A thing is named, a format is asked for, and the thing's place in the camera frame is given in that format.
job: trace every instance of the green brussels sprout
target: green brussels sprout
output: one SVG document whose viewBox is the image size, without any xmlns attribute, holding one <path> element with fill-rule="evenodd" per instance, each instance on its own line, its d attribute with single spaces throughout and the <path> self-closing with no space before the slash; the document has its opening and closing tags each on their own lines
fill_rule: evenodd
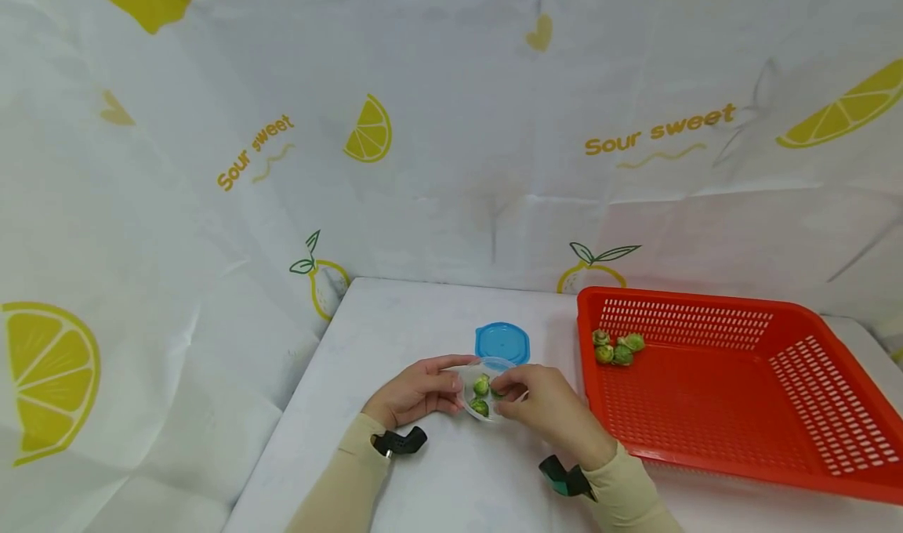
<svg viewBox="0 0 903 533">
<path fill-rule="evenodd" d="M 630 333 L 630 335 L 625 337 L 618 337 L 618 345 L 624 345 L 632 353 L 636 353 L 638 350 L 646 347 L 646 342 L 643 341 L 643 336 L 640 333 Z"/>
<path fill-rule="evenodd" d="M 611 345 L 611 337 L 606 332 L 597 329 L 593 332 L 593 345 L 595 345 L 595 347 Z"/>
<path fill-rule="evenodd" d="M 614 358 L 611 359 L 611 364 L 622 367 L 630 366 L 633 364 L 633 351 L 626 347 L 626 345 L 618 345 L 615 347 Z"/>
<path fill-rule="evenodd" d="M 486 396 L 489 393 L 489 380 L 479 378 L 473 384 L 473 392 L 479 397 Z"/>
<path fill-rule="evenodd" d="M 611 345 L 604 347 L 596 347 L 596 362 L 599 364 L 608 364 L 615 358 L 615 348 Z"/>
<path fill-rule="evenodd" d="M 470 409 L 474 410 L 477 414 L 482 415 L 483 418 L 488 418 L 489 416 L 489 404 L 486 403 L 486 400 L 480 400 L 479 397 L 470 401 Z"/>
</svg>

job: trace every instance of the white curtain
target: white curtain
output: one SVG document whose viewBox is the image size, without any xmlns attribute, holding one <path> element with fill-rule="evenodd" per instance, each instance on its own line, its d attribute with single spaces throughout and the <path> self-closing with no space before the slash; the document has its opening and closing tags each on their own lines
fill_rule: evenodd
<svg viewBox="0 0 903 533">
<path fill-rule="evenodd" d="M 0 531 L 219 531 L 356 276 L 892 325 L 902 21 L 0 0 Z"/>
</svg>

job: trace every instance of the black wrist strap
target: black wrist strap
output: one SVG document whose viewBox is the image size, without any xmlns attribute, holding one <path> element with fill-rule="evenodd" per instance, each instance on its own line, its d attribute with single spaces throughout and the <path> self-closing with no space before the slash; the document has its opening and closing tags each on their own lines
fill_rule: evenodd
<svg viewBox="0 0 903 533">
<path fill-rule="evenodd" d="M 564 466 L 558 460 L 558 457 L 552 455 L 539 464 L 540 472 L 546 476 L 552 489 L 562 496 L 569 498 L 575 496 L 586 496 L 592 501 L 596 501 L 593 494 L 593 486 L 589 485 L 589 480 L 583 475 L 580 466 L 571 468 L 571 471 L 565 471 Z"/>
<path fill-rule="evenodd" d="M 373 448 L 382 456 L 387 456 L 390 451 L 394 455 L 414 455 L 426 443 L 426 439 L 426 432 L 415 426 L 406 437 L 394 431 L 374 436 Z"/>
</svg>

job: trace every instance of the blue plastic lid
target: blue plastic lid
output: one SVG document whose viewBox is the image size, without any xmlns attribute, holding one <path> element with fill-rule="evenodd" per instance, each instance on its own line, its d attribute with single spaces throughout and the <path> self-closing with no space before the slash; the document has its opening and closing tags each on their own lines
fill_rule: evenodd
<svg viewBox="0 0 903 533">
<path fill-rule="evenodd" d="M 499 357 L 512 364 L 524 364 L 530 360 L 530 337 L 521 327 L 496 321 L 477 327 L 478 357 Z"/>
</svg>

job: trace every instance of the white table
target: white table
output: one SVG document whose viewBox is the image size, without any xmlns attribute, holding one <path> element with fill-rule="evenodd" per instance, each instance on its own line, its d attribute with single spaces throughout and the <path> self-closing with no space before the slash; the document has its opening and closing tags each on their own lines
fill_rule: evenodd
<svg viewBox="0 0 903 533">
<path fill-rule="evenodd" d="M 323 336 L 225 528 L 281 533 L 367 398 L 424 357 L 471 354 L 475 329 L 510 321 L 530 336 L 531 362 L 557 366 L 582 390 L 575 296 L 358 278 Z M 895 408 L 903 373 L 855 321 L 829 319 Z M 551 452 L 516 426 L 462 413 L 430 415 L 429 440 L 399 457 L 373 533 L 595 531 L 574 499 L 552 493 L 536 466 Z M 688 532 L 903 531 L 903 509 L 707 474 L 650 467 Z"/>
</svg>

